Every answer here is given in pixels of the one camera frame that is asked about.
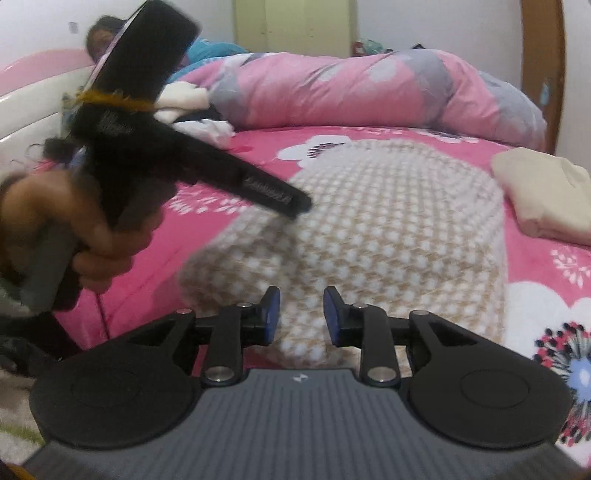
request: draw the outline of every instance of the rug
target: rug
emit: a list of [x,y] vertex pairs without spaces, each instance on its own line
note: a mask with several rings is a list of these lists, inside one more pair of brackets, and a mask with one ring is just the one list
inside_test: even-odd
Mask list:
[[29,409],[29,378],[0,370],[0,459],[21,464],[43,445]]

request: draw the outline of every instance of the white wall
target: white wall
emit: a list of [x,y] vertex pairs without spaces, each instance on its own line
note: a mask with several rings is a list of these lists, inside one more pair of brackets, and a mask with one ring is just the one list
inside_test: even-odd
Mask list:
[[[51,48],[83,48],[86,33],[101,15],[126,18],[142,0],[0,0],[0,69]],[[199,20],[203,37],[233,41],[232,0],[171,0]],[[78,24],[70,33],[69,22]]]
[[591,171],[591,5],[564,0],[566,88],[557,155]]
[[422,43],[521,87],[521,0],[358,0],[358,17],[359,35],[386,48]]

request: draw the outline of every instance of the circular pad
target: circular pad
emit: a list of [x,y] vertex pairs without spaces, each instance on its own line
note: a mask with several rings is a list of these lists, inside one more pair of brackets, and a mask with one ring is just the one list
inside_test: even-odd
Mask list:
[[432,429],[490,449],[553,442],[570,410],[568,388],[558,375],[486,345],[437,351],[412,378],[409,399]]
[[48,439],[119,449],[177,425],[194,404],[197,388],[163,352],[125,344],[59,364],[37,381],[30,405]]

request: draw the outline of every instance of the black hair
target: black hair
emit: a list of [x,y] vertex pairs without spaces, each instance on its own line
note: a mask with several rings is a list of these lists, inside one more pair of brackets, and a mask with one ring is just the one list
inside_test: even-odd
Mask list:
[[125,20],[122,20],[121,18],[112,17],[110,15],[103,15],[100,17],[86,35],[86,51],[88,52],[88,55],[92,57],[92,37],[96,32],[99,30],[106,30],[113,35],[117,35],[119,30],[123,28],[123,25],[125,25]]

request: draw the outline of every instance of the pink bedsheet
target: pink bedsheet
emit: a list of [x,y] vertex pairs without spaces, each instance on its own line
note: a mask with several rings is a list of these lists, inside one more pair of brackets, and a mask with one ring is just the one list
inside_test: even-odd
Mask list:
[[[453,157],[490,171],[491,157],[508,147],[485,140],[425,130],[355,127],[305,127],[246,131],[232,140],[232,152],[284,179],[305,167],[319,152],[350,140],[408,138],[430,144]],[[204,186],[186,187],[167,205],[166,220],[152,245],[136,258],[134,269],[116,279],[103,297],[111,335],[116,336],[183,306],[175,274],[183,261],[206,245],[246,208],[246,203]],[[591,329],[591,251],[522,235],[510,203],[505,203],[509,265],[504,344],[563,375],[576,400],[561,437],[570,455],[591,460],[591,364],[580,352]],[[57,315],[84,348],[105,340],[95,298],[83,292],[78,306]],[[566,355],[550,356],[551,349]],[[261,365],[251,358],[250,366]]]

